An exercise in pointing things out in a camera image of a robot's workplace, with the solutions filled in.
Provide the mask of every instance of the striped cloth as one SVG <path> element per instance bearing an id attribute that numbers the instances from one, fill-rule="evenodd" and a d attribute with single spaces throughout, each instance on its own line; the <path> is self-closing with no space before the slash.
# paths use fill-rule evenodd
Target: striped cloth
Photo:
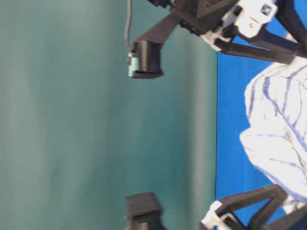
<path id="1" fill-rule="evenodd" d="M 245 91 L 250 128 L 240 140 L 252 164 L 289 194 L 286 213 L 307 204 L 307 60 L 274 63 Z"/>

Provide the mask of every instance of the blue striped fabric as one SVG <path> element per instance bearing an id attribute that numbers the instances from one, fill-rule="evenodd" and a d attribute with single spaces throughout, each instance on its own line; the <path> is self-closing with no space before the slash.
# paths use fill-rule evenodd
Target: blue striped fabric
<path id="1" fill-rule="evenodd" d="M 252 164 L 289 194 L 287 213 L 307 204 L 307 60 L 274 63 L 245 92 L 250 128 L 240 140 Z"/>

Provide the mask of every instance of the green wall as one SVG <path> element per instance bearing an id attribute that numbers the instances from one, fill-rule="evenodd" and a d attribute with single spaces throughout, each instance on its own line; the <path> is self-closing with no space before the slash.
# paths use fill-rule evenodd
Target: green wall
<path id="1" fill-rule="evenodd" d="M 134 1 L 131 37 L 167 14 Z M 179 28 L 127 77 L 126 1 L 0 0 L 0 229 L 120 230 L 156 192 L 197 229 L 215 195 L 216 53 Z"/>

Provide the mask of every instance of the black 3d-printed part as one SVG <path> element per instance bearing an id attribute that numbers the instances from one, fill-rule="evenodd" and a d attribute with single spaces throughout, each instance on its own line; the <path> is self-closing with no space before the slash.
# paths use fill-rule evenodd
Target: black 3d-printed part
<path id="1" fill-rule="evenodd" d="M 148 1 L 155 6 L 162 6 L 164 8 L 171 4 L 170 0 L 148 0 Z"/>
<path id="2" fill-rule="evenodd" d="M 128 215 L 131 218 L 150 214 L 162 213 L 162 207 L 154 193 L 142 193 L 126 197 Z"/>

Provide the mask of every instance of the wire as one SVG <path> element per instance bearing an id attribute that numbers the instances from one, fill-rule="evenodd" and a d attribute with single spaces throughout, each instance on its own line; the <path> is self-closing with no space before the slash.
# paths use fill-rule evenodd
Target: wire
<path id="1" fill-rule="evenodd" d="M 125 26 L 125 42 L 128 48 L 128 51 L 134 55 L 133 50 L 130 46 L 130 27 L 131 27 L 131 20 L 132 20 L 132 0 L 127 0 L 128 3 L 128 12 L 127 12 L 127 21 Z"/>

